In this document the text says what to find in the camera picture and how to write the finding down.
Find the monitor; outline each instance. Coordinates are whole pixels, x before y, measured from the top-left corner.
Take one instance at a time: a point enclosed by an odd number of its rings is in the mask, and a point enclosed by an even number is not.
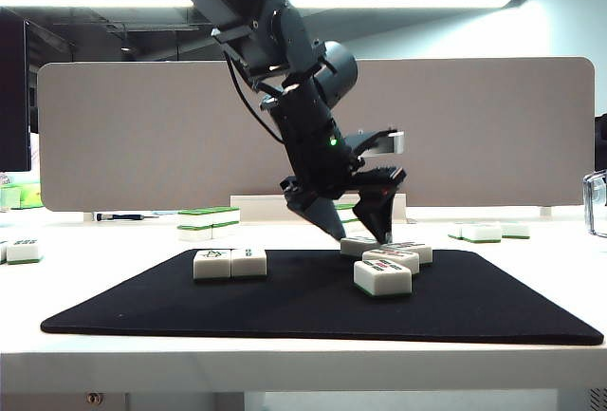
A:
[[[31,170],[27,23],[0,9],[0,172]]]

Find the white wall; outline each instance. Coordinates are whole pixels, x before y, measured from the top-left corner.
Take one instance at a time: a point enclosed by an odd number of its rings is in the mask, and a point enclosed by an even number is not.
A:
[[[345,43],[358,58],[583,56],[607,112],[607,0],[526,0],[516,8],[400,28]]]

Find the black cable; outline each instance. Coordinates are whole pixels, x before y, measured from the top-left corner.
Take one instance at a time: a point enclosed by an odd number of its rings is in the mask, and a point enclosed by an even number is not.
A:
[[[281,138],[279,138],[278,135],[269,128],[269,126],[267,126],[267,124],[257,115],[257,113],[250,106],[250,104],[247,101],[247,98],[245,98],[245,94],[240,89],[240,85],[238,84],[238,81],[236,80],[236,74],[234,74],[234,68],[232,66],[230,56],[226,52],[224,52],[224,57],[226,58],[226,62],[228,63],[228,69],[230,70],[231,81],[234,83],[236,92],[238,93],[238,96],[240,97],[242,102],[245,104],[245,107],[247,108],[248,112],[250,112],[250,115],[252,115],[255,118],[255,120],[258,121],[259,124],[261,124],[264,127],[264,129],[269,133],[269,135],[272,138],[274,138],[274,140],[276,140],[279,143],[284,144],[283,140]]]
[[[177,34],[177,30],[176,29],[173,30],[173,34],[174,34],[174,37],[175,37],[176,58],[177,58],[177,61],[179,61],[180,60],[180,55],[179,55],[179,35]]]

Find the robotic arm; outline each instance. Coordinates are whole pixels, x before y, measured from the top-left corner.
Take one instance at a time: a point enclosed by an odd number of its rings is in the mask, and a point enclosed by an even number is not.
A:
[[[281,182],[287,207],[336,239],[345,237],[333,200],[359,192],[355,215],[380,243],[391,240],[402,168],[359,172],[361,155],[395,130],[341,134],[331,109],[354,86],[354,56],[338,43],[311,41],[288,0],[193,0],[212,36],[247,85],[266,93],[261,108],[280,131],[294,176]],[[283,76],[280,86],[264,82]]]

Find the stacked mahjong tiles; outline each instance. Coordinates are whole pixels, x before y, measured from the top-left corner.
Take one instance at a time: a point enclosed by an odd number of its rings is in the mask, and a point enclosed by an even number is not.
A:
[[[470,243],[500,243],[503,238],[528,239],[531,237],[528,225],[514,221],[453,223],[447,235]]]
[[[238,207],[208,207],[181,210],[177,231],[179,240],[203,241],[235,234],[240,224]]]
[[[432,263],[432,248],[423,243],[380,245],[372,238],[346,237],[340,246],[341,254],[361,258],[354,263],[354,283],[373,297],[411,294],[420,266]]]

